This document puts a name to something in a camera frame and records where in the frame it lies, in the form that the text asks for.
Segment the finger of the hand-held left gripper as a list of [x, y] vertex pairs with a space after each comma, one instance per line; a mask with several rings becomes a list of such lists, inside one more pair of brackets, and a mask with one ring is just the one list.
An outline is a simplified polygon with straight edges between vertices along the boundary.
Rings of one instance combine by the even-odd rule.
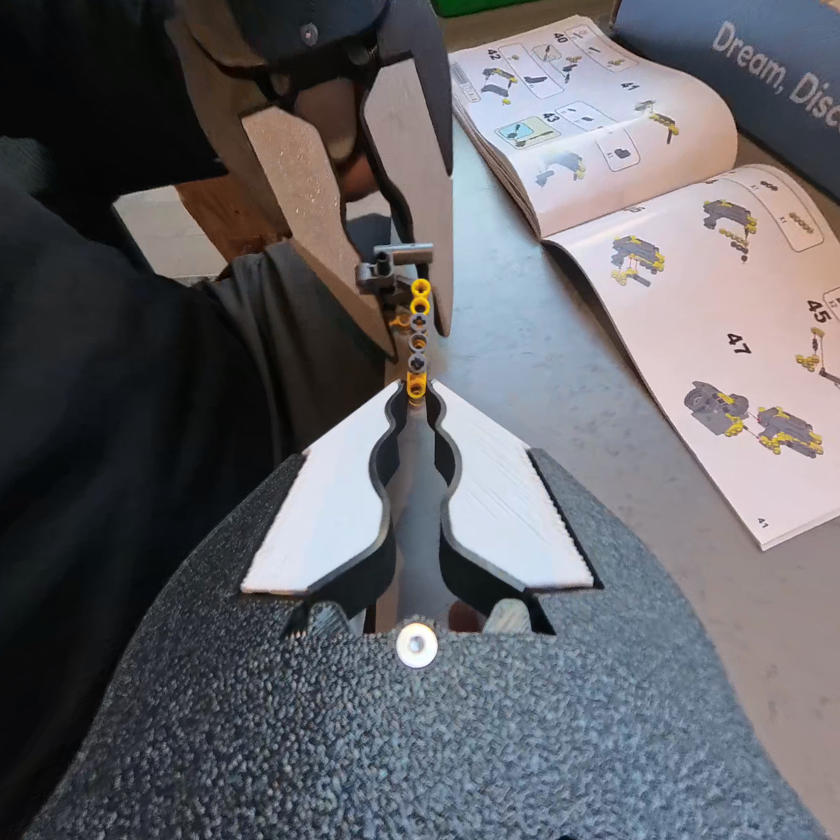
[[417, 74], [405, 59], [379, 69], [361, 110], [403, 241], [434, 246], [428, 268], [435, 323], [447, 337], [454, 305], [453, 185]]
[[361, 256], [347, 235], [340, 187], [319, 131], [277, 107], [249, 114], [242, 124], [295, 250], [354, 322], [395, 361], [396, 347], [381, 304], [360, 294], [356, 285]]

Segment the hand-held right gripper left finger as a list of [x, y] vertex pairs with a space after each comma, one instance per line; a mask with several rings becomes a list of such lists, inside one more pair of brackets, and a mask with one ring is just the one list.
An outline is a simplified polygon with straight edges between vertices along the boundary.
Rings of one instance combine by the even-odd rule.
[[385, 485], [402, 429], [403, 383], [394, 381], [304, 451], [241, 592], [332, 601], [347, 614], [376, 602], [396, 567]]

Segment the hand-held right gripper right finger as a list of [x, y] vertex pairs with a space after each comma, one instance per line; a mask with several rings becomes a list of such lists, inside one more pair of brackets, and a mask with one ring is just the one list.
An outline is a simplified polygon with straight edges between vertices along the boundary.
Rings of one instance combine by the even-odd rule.
[[447, 588], [490, 632], [552, 634], [538, 596], [589, 590], [597, 578], [530, 447], [440, 381], [427, 388], [427, 419], [447, 485], [438, 553]]

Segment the grey yellow brick assembly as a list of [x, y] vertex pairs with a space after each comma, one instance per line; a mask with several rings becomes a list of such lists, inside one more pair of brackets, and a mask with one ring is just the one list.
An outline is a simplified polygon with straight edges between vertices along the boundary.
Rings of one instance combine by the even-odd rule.
[[[434, 246], [432, 244], [381, 245], [374, 250], [372, 262], [360, 262], [355, 270], [355, 281], [359, 292], [365, 296], [373, 296], [378, 301], [385, 316], [386, 325], [392, 331], [406, 336], [406, 347], [410, 333], [408, 319], [412, 299], [411, 285], [416, 279], [411, 280], [405, 275], [400, 275], [397, 270], [403, 266], [416, 268], [428, 266], [433, 260]], [[431, 314], [432, 309], [428, 316], [428, 334]]]

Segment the yellow five-hole brick beam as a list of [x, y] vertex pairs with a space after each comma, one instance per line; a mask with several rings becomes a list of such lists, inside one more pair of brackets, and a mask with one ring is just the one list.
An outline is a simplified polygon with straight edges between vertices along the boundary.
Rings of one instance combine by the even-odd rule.
[[414, 407], [422, 405], [427, 391], [427, 346], [428, 321], [431, 312], [431, 285], [423, 278], [411, 285], [412, 299], [409, 304], [409, 355], [406, 362], [406, 392], [409, 403]]

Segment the grey desk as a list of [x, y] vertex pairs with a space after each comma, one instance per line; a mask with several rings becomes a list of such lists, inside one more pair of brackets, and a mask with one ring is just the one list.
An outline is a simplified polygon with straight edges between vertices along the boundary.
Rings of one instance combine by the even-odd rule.
[[838, 520], [761, 551], [662, 416], [594, 291], [540, 245], [455, 132], [455, 317], [444, 383], [620, 516], [710, 630], [764, 746], [839, 827]]

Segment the person's left hand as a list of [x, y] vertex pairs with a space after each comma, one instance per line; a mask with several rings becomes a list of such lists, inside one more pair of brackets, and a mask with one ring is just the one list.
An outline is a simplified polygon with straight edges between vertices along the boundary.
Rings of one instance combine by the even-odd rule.
[[364, 148], [353, 149], [341, 160], [331, 156], [330, 162], [345, 203], [355, 203], [380, 191]]

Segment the wooden panel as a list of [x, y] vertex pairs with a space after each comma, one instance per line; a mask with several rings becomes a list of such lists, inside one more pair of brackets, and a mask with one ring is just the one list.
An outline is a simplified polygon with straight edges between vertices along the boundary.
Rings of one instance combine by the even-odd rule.
[[175, 184], [175, 189], [185, 210], [228, 264], [291, 235], [286, 222], [269, 220], [232, 174]]

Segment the open instruction booklet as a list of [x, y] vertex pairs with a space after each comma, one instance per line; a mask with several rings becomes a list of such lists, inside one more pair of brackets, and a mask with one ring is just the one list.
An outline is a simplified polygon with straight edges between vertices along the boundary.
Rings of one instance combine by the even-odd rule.
[[454, 108], [591, 283], [658, 407], [772, 548], [838, 517], [838, 240], [728, 106], [572, 16], [449, 57]]

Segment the person's dark clothing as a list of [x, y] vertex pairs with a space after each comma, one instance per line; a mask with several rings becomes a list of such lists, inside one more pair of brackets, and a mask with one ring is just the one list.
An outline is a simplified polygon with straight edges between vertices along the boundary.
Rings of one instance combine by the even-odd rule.
[[116, 198], [224, 169], [171, 2], [2, 2], [2, 838], [85, 738], [181, 562], [382, 387], [385, 357], [289, 244], [186, 287]]

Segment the dark blue cardboard box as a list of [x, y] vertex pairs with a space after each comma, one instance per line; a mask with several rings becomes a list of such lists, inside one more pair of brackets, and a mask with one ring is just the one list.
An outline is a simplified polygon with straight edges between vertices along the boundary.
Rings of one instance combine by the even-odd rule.
[[838, 2], [624, 1], [614, 33], [705, 81], [743, 132], [838, 197]]

